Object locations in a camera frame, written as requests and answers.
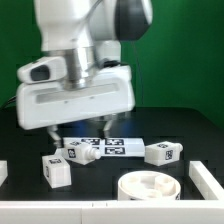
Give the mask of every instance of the white rectangular block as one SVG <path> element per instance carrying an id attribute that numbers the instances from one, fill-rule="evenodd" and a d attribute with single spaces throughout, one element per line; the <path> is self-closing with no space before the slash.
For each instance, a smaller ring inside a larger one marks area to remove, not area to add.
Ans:
<path id="1" fill-rule="evenodd" d="M 0 186 L 8 176 L 7 161 L 0 161 Z"/>
<path id="2" fill-rule="evenodd" d="M 161 166 L 180 159 L 183 146 L 179 143 L 160 142 L 145 147 L 145 162 Z"/>
<path id="3" fill-rule="evenodd" d="M 190 161 L 189 176 L 205 200 L 224 200 L 224 189 L 200 161 Z"/>
<path id="4" fill-rule="evenodd" d="M 144 157 L 145 145 L 141 138 L 64 138 L 65 144 L 74 141 L 92 144 L 92 147 L 100 150 L 103 157 Z"/>
<path id="5" fill-rule="evenodd" d="M 52 188 L 71 185 L 70 166 L 60 155 L 43 156 L 44 176 Z"/>

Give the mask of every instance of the white plastic part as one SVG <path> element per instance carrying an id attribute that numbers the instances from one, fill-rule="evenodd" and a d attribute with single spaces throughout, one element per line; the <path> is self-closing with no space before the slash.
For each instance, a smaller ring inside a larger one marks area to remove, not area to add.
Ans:
<path id="1" fill-rule="evenodd" d="M 121 44 L 118 41 L 97 41 L 95 42 L 98 61 L 105 59 L 121 61 Z"/>
<path id="2" fill-rule="evenodd" d="M 93 46 L 86 16 L 95 0 L 35 0 L 42 51 Z"/>
<path id="3" fill-rule="evenodd" d="M 160 175 L 155 178 L 155 189 L 160 191 L 163 196 L 175 193 L 175 180 L 168 175 Z"/>
<path id="4" fill-rule="evenodd" d="M 200 161 L 190 161 L 189 176 L 205 200 L 224 200 L 224 189 Z"/>
<path id="5" fill-rule="evenodd" d="M 0 161 L 0 186 L 8 176 L 7 161 Z"/>
<path id="6" fill-rule="evenodd" d="M 221 201 L 0 202 L 7 224 L 223 224 Z"/>
<path id="7" fill-rule="evenodd" d="M 35 68 L 44 65 L 47 66 L 47 68 L 49 69 L 50 72 L 49 79 L 43 81 L 32 80 L 31 71 Z M 65 77 L 66 74 L 67 74 L 66 63 L 65 59 L 62 57 L 43 57 L 36 62 L 21 67 L 18 70 L 18 78 L 20 79 L 21 82 L 24 82 L 26 84 L 55 81 Z"/>
<path id="8" fill-rule="evenodd" d="M 92 144 L 104 157 L 144 157 L 145 145 L 141 138 L 64 138 L 64 143 L 74 141 Z"/>
<path id="9" fill-rule="evenodd" d="M 118 200 L 179 200 L 180 184 L 173 177 L 153 171 L 125 174 L 118 181 Z"/>
<path id="10" fill-rule="evenodd" d="M 172 163 L 180 159 L 183 146 L 179 143 L 160 142 L 145 147 L 145 162 L 156 166 Z"/>
<path id="11" fill-rule="evenodd" d="M 117 0 L 103 0 L 90 20 L 90 33 L 95 41 L 116 40 L 115 9 Z"/>
<path id="12" fill-rule="evenodd" d="M 17 112 L 24 129 L 130 111 L 134 104 L 129 66 L 103 69 L 91 86 L 65 91 L 60 82 L 22 84 L 17 90 Z"/>
<path id="13" fill-rule="evenodd" d="M 43 156 L 43 173 L 52 188 L 71 185 L 69 164 L 60 155 Z"/>
<path id="14" fill-rule="evenodd" d="M 91 144 L 85 142 L 73 141 L 64 143 L 64 148 L 61 151 L 65 159 L 82 165 L 86 165 L 101 157 L 99 150 L 92 148 Z"/>

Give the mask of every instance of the white block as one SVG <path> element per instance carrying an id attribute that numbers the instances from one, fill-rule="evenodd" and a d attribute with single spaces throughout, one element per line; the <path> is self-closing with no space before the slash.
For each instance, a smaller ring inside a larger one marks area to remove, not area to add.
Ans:
<path id="1" fill-rule="evenodd" d="M 145 147 L 145 162 L 161 166 L 180 159 L 183 146 L 179 143 L 160 142 Z"/>
<path id="2" fill-rule="evenodd" d="M 189 176 L 205 200 L 224 200 L 224 189 L 200 161 L 190 161 Z"/>
<path id="3" fill-rule="evenodd" d="M 70 166 L 60 155 L 43 156 L 44 176 L 52 188 L 71 185 Z"/>
<path id="4" fill-rule="evenodd" d="M 91 144 L 85 142 L 73 141 L 64 143 L 64 148 L 61 151 L 65 159 L 83 165 L 101 157 L 100 150 L 93 148 Z"/>
<path id="5" fill-rule="evenodd" d="M 0 186 L 8 176 L 7 161 L 0 161 Z"/>
<path id="6" fill-rule="evenodd" d="M 64 138 L 64 143 L 86 142 L 100 150 L 103 157 L 144 157 L 145 144 L 141 138 Z"/>

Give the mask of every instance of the black label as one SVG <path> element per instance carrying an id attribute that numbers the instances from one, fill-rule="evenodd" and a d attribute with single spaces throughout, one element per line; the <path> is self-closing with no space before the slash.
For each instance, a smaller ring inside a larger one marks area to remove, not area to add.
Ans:
<path id="1" fill-rule="evenodd" d="M 49 160 L 49 162 L 51 164 L 57 164 L 57 163 L 61 163 L 61 160 L 60 159 L 51 159 L 51 160 Z"/>
<path id="2" fill-rule="evenodd" d="M 106 139 L 105 140 L 105 145 L 124 145 L 124 140 L 123 139 Z"/>
<path id="3" fill-rule="evenodd" d="M 91 145 L 100 145 L 99 138 L 85 138 L 85 139 L 82 139 L 81 142 L 85 142 Z"/>
<path id="4" fill-rule="evenodd" d="M 166 152 L 166 160 L 170 160 L 173 158 L 173 150 Z"/>
<path id="5" fill-rule="evenodd" d="M 125 155 L 124 147 L 106 147 L 105 154 L 107 155 Z"/>
<path id="6" fill-rule="evenodd" d="M 72 142 L 70 143 L 70 145 L 74 145 L 74 146 L 78 146 L 78 145 L 81 145 L 82 143 L 81 142 Z"/>
<path id="7" fill-rule="evenodd" d="M 162 149 L 165 149 L 165 148 L 168 147 L 168 145 L 165 145 L 165 144 L 159 144 L 159 145 L 157 145 L 157 146 L 160 147 L 160 148 L 162 148 Z"/>
<path id="8" fill-rule="evenodd" d="M 48 166 L 46 166 L 46 176 L 49 178 L 49 168 L 48 168 Z"/>
<path id="9" fill-rule="evenodd" d="M 76 158 L 75 149 L 68 149 L 69 158 Z"/>

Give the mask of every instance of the circular cap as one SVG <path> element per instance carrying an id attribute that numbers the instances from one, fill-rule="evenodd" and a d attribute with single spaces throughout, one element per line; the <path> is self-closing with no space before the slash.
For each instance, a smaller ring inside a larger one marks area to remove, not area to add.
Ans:
<path id="1" fill-rule="evenodd" d="M 101 154 L 100 154 L 100 150 L 95 150 L 95 159 L 100 159 Z"/>

